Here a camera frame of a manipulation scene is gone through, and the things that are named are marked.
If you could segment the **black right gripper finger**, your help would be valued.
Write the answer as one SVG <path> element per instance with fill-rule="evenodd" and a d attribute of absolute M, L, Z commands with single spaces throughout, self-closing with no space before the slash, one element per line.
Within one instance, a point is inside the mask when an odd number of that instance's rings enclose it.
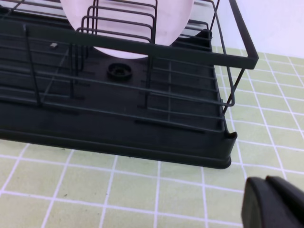
<path fill-rule="evenodd" d="M 241 218 L 245 228 L 302 228 L 304 192 L 278 176 L 249 177 Z"/>

